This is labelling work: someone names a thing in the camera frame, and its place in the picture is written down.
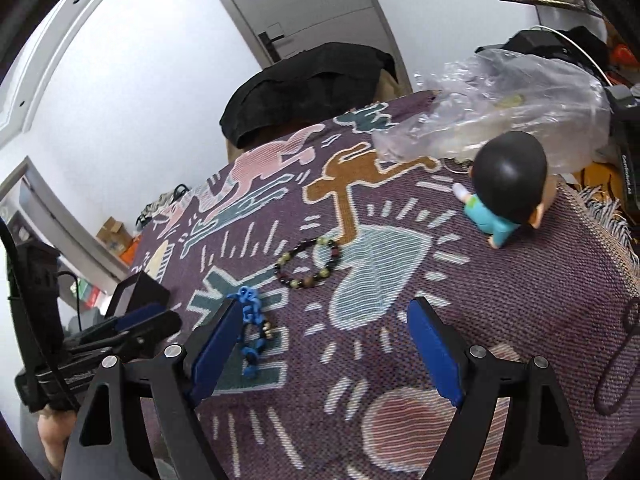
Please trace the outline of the person's left hand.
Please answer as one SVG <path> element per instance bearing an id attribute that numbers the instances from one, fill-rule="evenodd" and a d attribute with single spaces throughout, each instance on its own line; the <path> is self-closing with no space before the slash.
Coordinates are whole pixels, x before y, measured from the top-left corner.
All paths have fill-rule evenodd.
<path id="1" fill-rule="evenodd" d="M 70 438 L 77 420 L 75 411 L 57 411 L 47 405 L 39 412 L 37 429 L 44 455 L 52 468 L 61 472 L 66 442 Z"/>

